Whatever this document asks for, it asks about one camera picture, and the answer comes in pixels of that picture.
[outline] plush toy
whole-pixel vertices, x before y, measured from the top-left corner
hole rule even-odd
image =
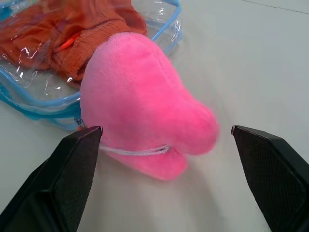
[[[214,115],[146,36],[123,32],[101,44],[80,91],[82,120],[103,127],[101,148],[154,178],[176,178],[187,167],[186,155],[204,154],[216,143]]]

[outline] clear plastic bag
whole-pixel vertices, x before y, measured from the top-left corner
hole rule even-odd
[[[69,3],[71,11],[65,8],[66,2]],[[141,33],[141,25],[145,23],[145,35],[155,41],[167,55],[172,53],[182,39],[181,7],[177,0],[133,0],[132,5],[127,4],[128,0],[114,2],[113,6],[102,8],[105,10],[113,7],[113,14],[103,14],[107,15],[107,19],[120,19],[122,24],[121,29],[109,32],[109,36],[127,30],[122,27],[129,27],[129,31]],[[106,19],[87,15],[93,11],[91,7],[91,1],[84,0],[0,2],[0,15],[3,20],[0,22],[1,36],[4,35],[0,43],[0,100],[32,119],[47,119],[65,130],[77,128],[73,119],[80,115],[78,90],[83,76],[83,72],[78,72],[85,69],[92,50],[102,42],[96,44],[91,41],[96,34],[102,33],[94,30],[103,23],[107,25],[104,30],[110,31],[113,27],[113,24],[109,26],[106,23]],[[97,20],[97,23],[90,22],[89,17]],[[76,21],[83,21],[83,24],[75,25]],[[49,36],[46,36],[45,31],[42,32],[43,36],[40,34],[42,28],[48,28]],[[79,48],[83,43],[89,43],[90,48]],[[84,57],[80,53],[87,55],[81,62],[80,59]],[[76,62],[80,62],[78,72],[71,71]]]

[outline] orange knitted fabric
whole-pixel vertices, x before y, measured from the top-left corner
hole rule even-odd
[[[57,0],[44,1],[51,5]],[[46,3],[35,4],[0,28],[1,60],[52,69],[74,84],[80,84],[88,60],[110,36],[125,31],[146,34],[146,24],[131,0],[65,0],[61,8],[50,11]]]

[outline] pink fabric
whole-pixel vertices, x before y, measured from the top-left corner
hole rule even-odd
[[[183,86],[161,49],[130,32],[113,35],[94,52],[81,85],[81,109],[87,125],[103,127],[109,147],[139,151],[172,146],[165,154],[145,157],[109,153],[161,180],[185,170],[186,154],[210,151],[219,132],[212,112]]]

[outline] white table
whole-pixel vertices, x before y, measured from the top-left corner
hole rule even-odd
[[[168,183],[100,155],[79,232],[269,231],[230,129],[240,124],[283,137],[309,162],[309,3],[267,2],[281,6],[242,0],[183,4],[184,42],[174,64],[218,115],[220,141]],[[2,102],[0,128],[2,211],[67,133],[34,123]]]

